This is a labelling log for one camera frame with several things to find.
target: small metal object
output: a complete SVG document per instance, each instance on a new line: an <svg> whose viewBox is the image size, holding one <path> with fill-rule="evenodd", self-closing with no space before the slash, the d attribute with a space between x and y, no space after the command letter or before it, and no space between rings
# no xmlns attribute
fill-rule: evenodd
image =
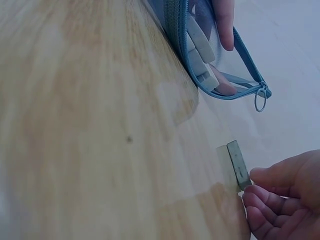
<svg viewBox="0 0 320 240"><path fill-rule="evenodd" d="M240 151L240 147L236 140L228 143L226 147L231 158L236 180L240 189L243 191L247 186L252 185L252 183L242 153Z"/></svg>

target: zipper pull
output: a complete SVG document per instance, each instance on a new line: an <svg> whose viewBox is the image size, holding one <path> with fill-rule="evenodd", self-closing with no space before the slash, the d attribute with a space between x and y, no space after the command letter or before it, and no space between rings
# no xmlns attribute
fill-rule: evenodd
<svg viewBox="0 0 320 240"><path fill-rule="evenodd" d="M261 113L265 109L266 104L267 104L267 89L268 89L268 86L267 86L265 81L261 81L260 82L260 86L261 87L258 88L258 90L255 92L255 96L254 96L254 107L255 107L255 110L258 113ZM258 107L258 100L257 100L258 96L263 98L263 106L262 106L262 108Z"/></svg>

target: light wood surface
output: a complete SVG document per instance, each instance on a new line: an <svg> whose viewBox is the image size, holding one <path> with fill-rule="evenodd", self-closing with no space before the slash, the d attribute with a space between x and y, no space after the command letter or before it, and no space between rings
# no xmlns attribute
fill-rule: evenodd
<svg viewBox="0 0 320 240"><path fill-rule="evenodd" d="M248 239L233 141L139 0L0 0L0 239Z"/></svg>

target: human hand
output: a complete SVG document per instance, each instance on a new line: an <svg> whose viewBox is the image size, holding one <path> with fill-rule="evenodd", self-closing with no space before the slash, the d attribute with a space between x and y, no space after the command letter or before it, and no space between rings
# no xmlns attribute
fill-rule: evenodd
<svg viewBox="0 0 320 240"><path fill-rule="evenodd" d="M234 49L235 0L212 0L216 27L222 46L227 51Z"/></svg>
<svg viewBox="0 0 320 240"><path fill-rule="evenodd" d="M320 239L319 173L320 150L250 172L242 198L258 240Z"/></svg>

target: wooden table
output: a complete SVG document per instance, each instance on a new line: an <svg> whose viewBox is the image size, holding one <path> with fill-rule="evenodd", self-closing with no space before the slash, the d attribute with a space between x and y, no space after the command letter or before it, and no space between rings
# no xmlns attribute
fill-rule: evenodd
<svg viewBox="0 0 320 240"><path fill-rule="evenodd" d="M140 0L0 0L0 238L248 239L214 104Z"/></svg>

